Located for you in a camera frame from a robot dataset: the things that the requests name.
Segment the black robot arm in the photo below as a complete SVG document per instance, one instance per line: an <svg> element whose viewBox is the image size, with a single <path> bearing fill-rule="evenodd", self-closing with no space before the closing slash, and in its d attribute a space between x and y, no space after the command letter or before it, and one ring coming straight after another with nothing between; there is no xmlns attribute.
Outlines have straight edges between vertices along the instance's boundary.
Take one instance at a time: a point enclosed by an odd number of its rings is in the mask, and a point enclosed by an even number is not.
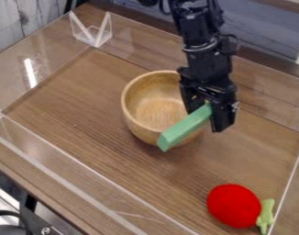
<svg viewBox="0 0 299 235"><path fill-rule="evenodd" d="M220 30L224 24L223 10L217 0L137 0L143 6L159 5L160 12L172 17L183 38L181 51L187 66L177 68L180 93L188 114L205 103L211 105L211 127L221 132L235 123L237 99L236 85L231 79L232 56L236 48L231 38Z"/></svg>

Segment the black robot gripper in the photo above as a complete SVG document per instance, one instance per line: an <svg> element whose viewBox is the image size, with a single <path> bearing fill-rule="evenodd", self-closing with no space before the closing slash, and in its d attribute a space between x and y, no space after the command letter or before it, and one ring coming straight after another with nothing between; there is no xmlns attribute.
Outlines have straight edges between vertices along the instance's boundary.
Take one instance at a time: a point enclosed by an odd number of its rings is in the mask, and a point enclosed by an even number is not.
<svg viewBox="0 0 299 235"><path fill-rule="evenodd" d="M212 108L211 127L224 131L236 119L239 101L231 79L235 47L228 38L185 39L183 53L187 66L180 66L180 94L188 114L208 100Z"/></svg>

